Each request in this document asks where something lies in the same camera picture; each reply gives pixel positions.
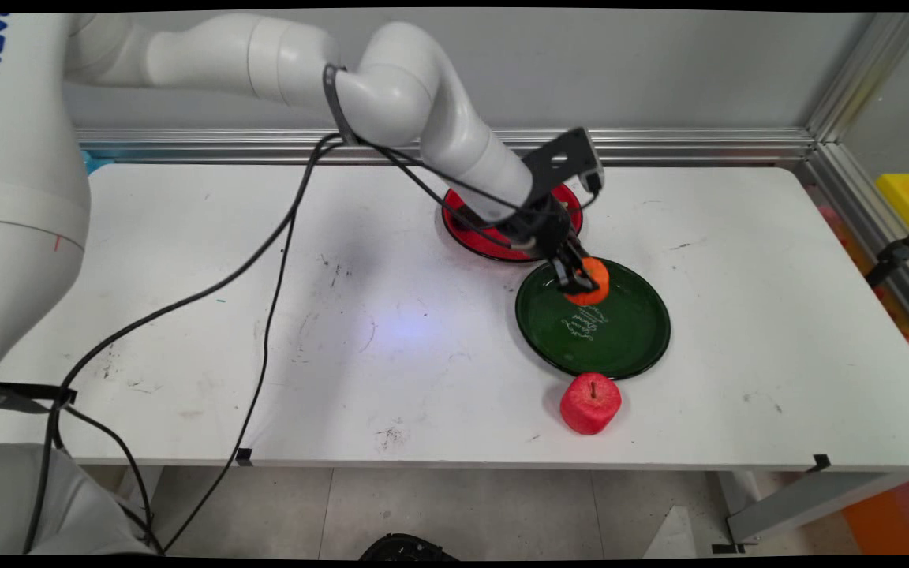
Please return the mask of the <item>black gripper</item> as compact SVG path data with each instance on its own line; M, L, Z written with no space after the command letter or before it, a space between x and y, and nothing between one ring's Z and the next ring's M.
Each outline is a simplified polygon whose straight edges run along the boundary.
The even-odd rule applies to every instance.
M544 197L502 221L502 237L528 261L552 260L562 293L600 289L600 260L582 248L570 210Z

